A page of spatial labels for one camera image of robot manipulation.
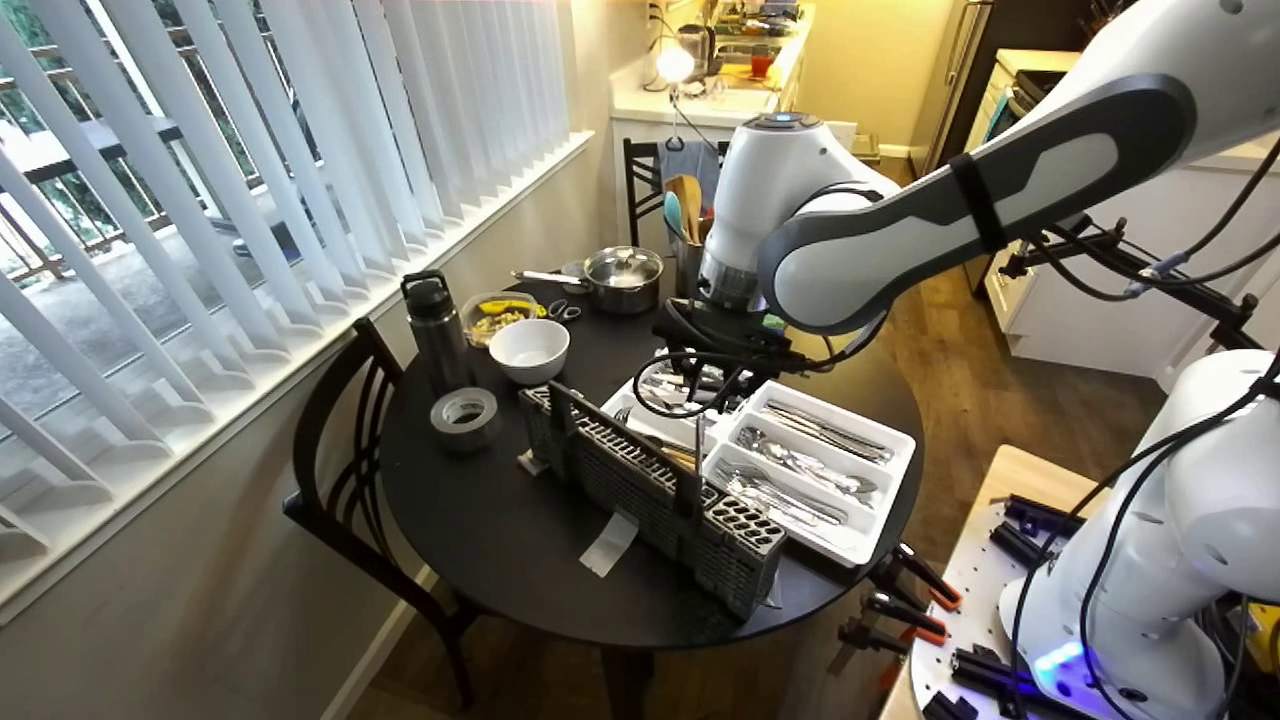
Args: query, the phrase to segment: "window blind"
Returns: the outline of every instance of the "window blind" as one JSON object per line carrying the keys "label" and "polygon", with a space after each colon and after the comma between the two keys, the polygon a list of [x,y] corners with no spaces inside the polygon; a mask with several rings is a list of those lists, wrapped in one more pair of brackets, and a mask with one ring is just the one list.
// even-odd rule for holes
{"label": "window blind", "polygon": [[569,144],[558,0],[3,2],[0,620]]}

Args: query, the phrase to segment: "chair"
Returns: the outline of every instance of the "chair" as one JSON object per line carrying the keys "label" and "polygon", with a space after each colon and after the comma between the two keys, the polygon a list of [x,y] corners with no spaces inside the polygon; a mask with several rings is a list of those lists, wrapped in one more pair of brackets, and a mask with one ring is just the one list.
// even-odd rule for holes
{"label": "chair", "polygon": [[[382,581],[390,590],[409,598],[441,635],[459,708],[473,705],[473,679],[459,654],[459,635],[476,620],[476,607],[459,598],[449,607],[441,594],[420,589],[390,544],[384,502],[382,502],[382,420],[391,387],[403,380],[403,367],[390,350],[374,318],[357,318],[351,342],[324,367],[318,392],[304,403],[304,414],[294,437],[294,470],[297,497],[286,502],[286,514],[324,541],[332,553],[351,558],[360,570]],[[342,430],[324,437],[335,420],[347,387],[357,396],[351,444],[342,448],[342,470],[322,467],[322,452],[332,452]]]}

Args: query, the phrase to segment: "round table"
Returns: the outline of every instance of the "round table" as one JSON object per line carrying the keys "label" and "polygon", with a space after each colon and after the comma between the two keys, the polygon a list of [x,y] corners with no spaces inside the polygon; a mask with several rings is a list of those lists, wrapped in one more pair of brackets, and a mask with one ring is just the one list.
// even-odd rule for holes
{"label": "round table", "polygon": [[[564,385],[606,403],[656,348],[651,316],[582,316]],[[841,408],[891,424],[921,441],[921,408],[888,348],[869,348],[841,367],[787,380]],[[515,456],[528,448],[515,387],[498,385],[503,429],[476,456],[445,452],[427,430],[433,387],[412,367],[384,414],[384,497],[409,544],[457,590],[515,624],[586,641],[613,653],[708,649],[798,624],[841,598],[864,566],[836,566],[787,544],[774,594],[734,614],[699,590],[669,556],[635,541],[600,581],[582,553],[610,525],[582,489],[528,477]],[[909,525],[921,482],[921,448],[884,525],[891,549]]]}

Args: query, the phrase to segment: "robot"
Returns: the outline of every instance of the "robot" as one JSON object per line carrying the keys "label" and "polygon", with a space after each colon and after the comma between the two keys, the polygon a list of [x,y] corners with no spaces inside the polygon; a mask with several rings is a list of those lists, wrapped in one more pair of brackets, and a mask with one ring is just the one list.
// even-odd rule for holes
{"label": "robot", "polygon": [[[757,114],[726,160],[699,265],[711,312],[694,318],[876,328],[902,291],[962,260],[1280,126],[1276,68],[1280,0],[1141,0],[1033,114],[909,186],[852,160],[823,123]],[[1273,380],[1268,350],[1192,362],[1109,506],[1005,590],[1000,624],[1045,694],[1085,714],[1223,708],[1229,670],[1192,613],[1223,590],[1280,598]]]}

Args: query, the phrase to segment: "metal pot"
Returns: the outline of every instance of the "metal pot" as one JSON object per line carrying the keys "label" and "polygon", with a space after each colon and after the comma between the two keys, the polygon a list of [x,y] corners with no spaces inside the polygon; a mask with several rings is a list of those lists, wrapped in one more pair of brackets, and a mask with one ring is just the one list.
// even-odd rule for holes
{"label": "metal pot", "polygon": [[627,244],[600,249],[596,256],[586,260],[582,277],[521,270],[521,279],[533,279],[533,285],[586,288],[589,303],[606,316],[647,312],[660,295],[660,277],[665,277],[665,260]]}

